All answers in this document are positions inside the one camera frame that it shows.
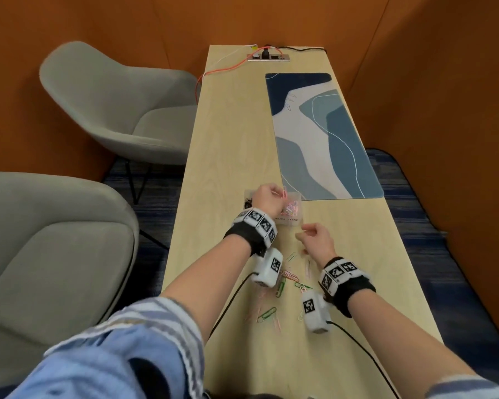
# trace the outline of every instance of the black cable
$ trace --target black cable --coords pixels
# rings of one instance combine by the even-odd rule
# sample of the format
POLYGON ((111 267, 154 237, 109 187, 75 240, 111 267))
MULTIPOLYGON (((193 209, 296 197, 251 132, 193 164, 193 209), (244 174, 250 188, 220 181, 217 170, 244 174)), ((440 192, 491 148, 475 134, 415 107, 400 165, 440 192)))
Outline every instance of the black cable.
POLYGON ((386 375, 384 373, 384 371, 379 367, 379 364, 377 363, 377 361, 373 358, 373 356, 370 354, 370 352, 368 350, 366 350, 364 348, 364 346, 362 346, 358 341, 357 339, 355 339, 352 335, 350 335, 350 333, 345 330, 342 326, 340 326, 339 324, 333 322, 333 321, 327 321, 327 323, 329 324, 333 324, 334 326, 336 326, 337 328, 339 328, 342 332, 344 332, 346 335, 348 335, 353 342, 357 343, 357 345, 363 349, 365 351, 365 353, 371 358, 371 360, 373 361, 373 363, 375 364, 375 367, 377 367, 377 369, 379 370, 379 372, 381 373, 381 375, 383 376, 384 380, 386 381, 386 383, 388 384, 388 386, 390 387, 390 389, 392 390, 392 393, 394 394, 394 396, 396 398, 399 399, 399 396, 398 396, 398 393, 395 391, 394 387, 392 386, 392 384, 390 383, 390 381, 388 380, 388 378, 386 378, 386 375))
POLYGON ((244 285, 244 283, 247 281, 247 279, 250 278, 251 275, 258 275, 258 273, 256 272, 252 272, 250 273, 249 275, 246 276, 246 278, 244 279, 244 281, 242 283, 240 283, 240 286, 237 288, 237 290, 235 291, 235 293, 233 294, 233 297, 231 297, 231 300, 229 300, 229 303, 227 304, 227 307, 226 309, 223 310, 222 314, 220 315, 220 317, 218 318, 218 321, 216 322, 216 324, 214 325, 213 327, 213 330, 211 330, 211 334, 209 335, 209 339, 211 338, 211 336, 213 335, 213 332, 214 330, 218 327, 218 325, 220 324, 220 321, 222 320, 223 316, 226 314, 227 310, 229 309, 229 307, 231 306, 231 303, 233 302, 233 300, 235 299, 235 297, 237 296, 238 292, 240 291, 240 288, 242 288, 242 286, 244 285))
POLYGON ((304 49, 296 49, 295 47, 292 46, 272 46, 272 45, 265 45, 265 46, 271 46, 276 49, 290 49, 290 50, 295 50, 296 52, 306 52, 307 50, 323 50, 325 53, 327 53, 327 50, 324 47, 306 47, 304 49))

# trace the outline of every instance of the person's left hand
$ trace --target person's left hand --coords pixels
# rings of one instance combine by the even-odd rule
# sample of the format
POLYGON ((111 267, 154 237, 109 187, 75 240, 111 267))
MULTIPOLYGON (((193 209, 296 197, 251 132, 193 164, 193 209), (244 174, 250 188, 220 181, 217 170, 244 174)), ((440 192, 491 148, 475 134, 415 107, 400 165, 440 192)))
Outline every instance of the person's left hand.
POLYGON ((286 205, 283 190, 275 183, 260 185, 252 197, 252 206, 261 209, 272 219, 277 217, 286 205))

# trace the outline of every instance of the power strip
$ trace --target power strip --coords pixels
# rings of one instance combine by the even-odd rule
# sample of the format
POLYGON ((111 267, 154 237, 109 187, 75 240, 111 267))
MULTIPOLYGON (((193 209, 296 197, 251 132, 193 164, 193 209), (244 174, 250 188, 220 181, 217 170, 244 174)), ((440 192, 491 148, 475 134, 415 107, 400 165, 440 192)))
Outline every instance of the power strip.
POLYGON ((257 56, 247 55, 246 60, 248 62, 289 62, 290 56, 270 53, 270 58, 262 58, 262 53, 259 53, 257 56))

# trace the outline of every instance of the gray chair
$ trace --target gray chair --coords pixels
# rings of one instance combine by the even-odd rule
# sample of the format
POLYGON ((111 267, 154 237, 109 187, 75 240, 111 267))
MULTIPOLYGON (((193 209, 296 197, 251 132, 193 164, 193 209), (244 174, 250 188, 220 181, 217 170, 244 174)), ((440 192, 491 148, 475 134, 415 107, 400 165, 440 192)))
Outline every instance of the gray chair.
POLYGON ((138 238, 132 208, 106 185, 0 172, 0 387, 110 315, 138 238))
POLYGON ((39 77, 76 123, 126 159, 134 203, 129 160, 186 163, 197 109, 192 74, 124 66, 86 43, 70 42, 50 53, 39 77))

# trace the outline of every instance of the sleeve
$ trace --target sleeve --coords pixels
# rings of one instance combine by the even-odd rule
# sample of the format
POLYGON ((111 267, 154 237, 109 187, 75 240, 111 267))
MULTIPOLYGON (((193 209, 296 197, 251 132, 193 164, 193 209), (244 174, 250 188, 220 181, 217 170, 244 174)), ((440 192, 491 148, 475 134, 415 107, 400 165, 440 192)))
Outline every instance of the sleeve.
POLYGON ((455 375, 434 385, 426 399, 499 399, 499 385, 478 375, 455 375))
POLYGON ((160 371, 169 397, 203 395, 200 329, 177 302, 148 298, 48 349, 9 398, 141 398, 136 361, 160 371))

